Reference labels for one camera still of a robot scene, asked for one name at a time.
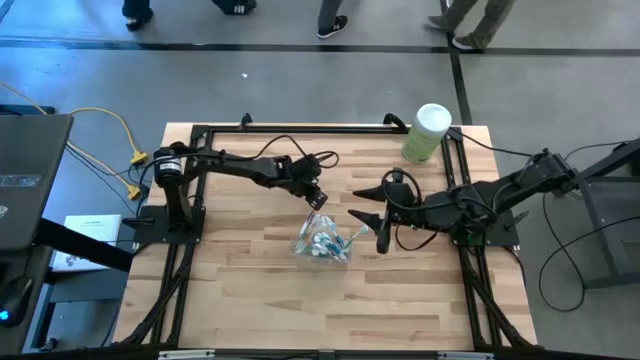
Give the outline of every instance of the gray floor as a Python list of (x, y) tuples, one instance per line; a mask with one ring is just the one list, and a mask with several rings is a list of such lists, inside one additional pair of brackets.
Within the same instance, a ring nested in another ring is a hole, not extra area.
[[(250, 18), (227, 18), (207, 0), (152, 2), (156, 18), (147, 31), (128, 33), (119, 1), (16, 0), (0, 23), (2, 39), (115, 40), (218, 44), (319, 44), (318, 0), (263, 0)], [(459, 32), (472, 28), (482, 1)], [(444, 36), (421, 22), (437, 13), (437, 0), (345, 0), (350, 28), (323, 44), (444, 46)], [(640, 48), (640, 3), (634, 0), (518, 0), (492, 47)], [(164, 124), (173, 121), (379, 123), (387, 112), (410, 119), (426, 102), (449, 108), (459, 123), (446, 54), (171, 52), (0, 48), (0, 78), (41, 104), (61, 112), (101, 106), (129, 121), (138, 144), (153, 151)], [(640, 135), (640, 58), (462, 55), (461, 65), (474, 124), (488, 125), (496, 146), (566, 154), (576, 147)], [(0, 92), (0, 103), (19, 99)], [(72, 139), (117, 170), (130, 150), (118, 123), (94, 114), (77, 117)], [(586, 150), (571, 158), (584, 168), (608, 153)], [(502, 174), (524, 159), (497, 154)], [(110, 182), (121, 190), (117, 181)], [(569, 241), (590, 230), (582, 204), (548, 199), (551, 221)], [(639, 286), (590, 292), (578, 311), (564, 314), (540, 298), (536, 277), (556, 248), (541, 214), (541, 198), (518, 226), (528, 292), (540, 344), (558, 350), (637, 358), (640, 347)], [(65, 155), (45, 216), (127, 215), (122, 201)], [(603, 274), (593, 240), (573, 250), (585, 276)], [(577, 300), (577, 277), (566, 259), (554, 260), (545, 290), (557, 306)], [(114, 283), (114, 294), (121, 283)], [(61, 306), (51, 335), (61, 348), (97, 345), (114, 304)]]

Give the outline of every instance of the wooden table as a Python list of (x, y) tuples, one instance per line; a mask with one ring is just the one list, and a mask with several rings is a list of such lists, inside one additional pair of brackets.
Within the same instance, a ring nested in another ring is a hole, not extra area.
[[(188, 143), (192, 125), (168, 124), (163, 145)], [(463, 129), (491, 143), (486, 127)], [(274, 136), (217, 133), (213, 146), (248, 156)], [(344, 235), (362, 225), (348, 209), (384, 210), (383, 203), (351, 192), (379, 185), (382, 174), (393, 166), (413, 174), (423, 195), (446, 188), (440, 149), (427, 163), (410, 164), (400, 155), (403, 135), (295, 134), (294, 138), (307, 152), (340, 154), (340, 164), (323, 170), (319, 185), (329, 195), (321, 213), (332, 217)], [(465, 147), (472, 181), (498, 177), (491, 151), (470, 141)], [(282, 154), (299, 156), (287, 140), (265, 152)], [(162, 191), (154, 185), (150, 203), (163, 202)], [(303, 199), (250, 180), (209, 174), (205, 205), (205, 234), (194, 257), (181, 347), (472, 349), (459, 259), (447, 236), (440, 235), (415, 252), (392, 243), (389, 253), (380, 255), (370, 233), (355, 242), (347, 269), (310, 271), (298, 268), (289, 255), (290, 241), (310, 212)], [(403, 227), (400, 239), (415, 246), (429, 234)], [(151, 245), (134, 259), (114, 340), (126, 337), (156, 300), (166, 252), (167, 246)], [(535, 342), (518, 264), (501, 248), (488, 249), (487, 258), (497, 302), (523, 336)], [(486, 312), (479, 308), (489, 339)], [(168, 309), (164, 336), (172, 319), (171, 304)]]

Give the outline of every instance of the clear plastic bag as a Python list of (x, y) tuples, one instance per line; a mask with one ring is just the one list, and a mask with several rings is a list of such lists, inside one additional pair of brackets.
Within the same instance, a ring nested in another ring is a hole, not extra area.
[(291, 243), (291, 253), (305, 264), (348, 264), (351, 261), (353, 241), (369, 231), (363, 226), (351, 238), (338, 234), (336, 224), (328, 216), (312, 212), (300, 229), (298, 239)]

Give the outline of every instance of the yellow cable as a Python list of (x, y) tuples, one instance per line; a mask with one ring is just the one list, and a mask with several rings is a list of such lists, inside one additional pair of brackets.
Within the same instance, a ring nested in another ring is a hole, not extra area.
[[(40, 110), (40, 112), (43, 113), (44, 115), (48, 115), (46, 111), (44, 111), (35, 101), (33, 101), (33, 99), (31, 99), (27, 95), (19, 92), (18, 90), (12, 88), (11, 86), (9, 86), (8, 84), (6, 84), (6, 83), (4, 83), (2, 81), (0, 81), (0, 85), (3, 86), (4, 88), (6, 88), (7, 90), (11, 91), (12, 93), (14, 93), (14, 94), (22, 97), (23, 99), (27, 100), (28, 102), (30, 102), (31, 105), (33, 105), (36, 109)], [(131, 146), (133, 147), (134, 159), (135, 159), (136, 154), (140, 154), (140, 152), (136, 149), (135, 145), (133, 144), (133, 138), (131, 136), (131, 132), (129, 131), (129, 127), (126, 125), (124, 119), (122, 119), (117, 114), (115, 114), (115, 113), (113, 113), (113, 112), (111, 112), (109, 110), (105, 110), (105, 109), (101, 109), (101, 108), (80, 108), (80, 109), (76, 109), (76, 110), (72, 111), (71, 114), (76, 113), (76, 112), (81, 112), (81, 111), (90, 111), (90, 110), (102, 111), (102, 112), (105, 112), (107, 114), (111, 114), (111, 115), (115, 116), (116, 118), (118, 118), (118, 120), (120, 120), (120, 122), (124, 126), (125, 130), (127, 131), (127, 135), (129, 135), (129, 141), (131, 142)], [(133, 200), (134, 198), (136, 198), (137, 196), (140, 195), (140, 189), (137, 186), (133, 186), (133, 185), (129, 184), (125, 179), (122, 178), (122, 176), (118, 175), (118, 173), (116, 173), (107, 164), (105, 164), (102, 161), (96, 159), (94, 156), (92, 156), (91, 154), (88, 154), (86, 151), (80, 149), (75, 144), (73, 144), (70, 140), (67, 141), (67, 145), (69, 147), (71, 147), (72, 149), (74, 149), (75, 151), (79, 152), (80, 154), (84, 155), (85, 157), (91, 159), (96, 164), (102, 166), (110, 174), (112, 174), (113, 176), (117, 177), (120, 181), (122, 181), (122, 183), (127, 187), (127, 190), (129, 191), (129, 198), (131, 200)]]

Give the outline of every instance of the black laptop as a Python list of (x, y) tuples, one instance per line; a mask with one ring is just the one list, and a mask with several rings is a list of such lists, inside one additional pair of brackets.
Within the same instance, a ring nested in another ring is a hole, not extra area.
[(72, 122), (70, 115), (0, 116), (0, 251), (31, 245)]

